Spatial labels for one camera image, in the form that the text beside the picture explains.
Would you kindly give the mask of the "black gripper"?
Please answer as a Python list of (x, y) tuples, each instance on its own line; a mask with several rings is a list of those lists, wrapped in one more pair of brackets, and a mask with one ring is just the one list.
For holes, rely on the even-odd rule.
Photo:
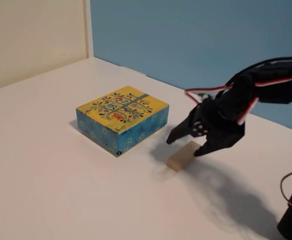
[(221, 97), (206, 98), (189, 117), (174, 127), (166, 140), (172, 144), (185, 136), (206, 136), (206, 142), (194, 151), (195, 157), (230, 148), (245, 134), (245, 117), (258, 101), (255, 81), (250, 74), (235, 78)]

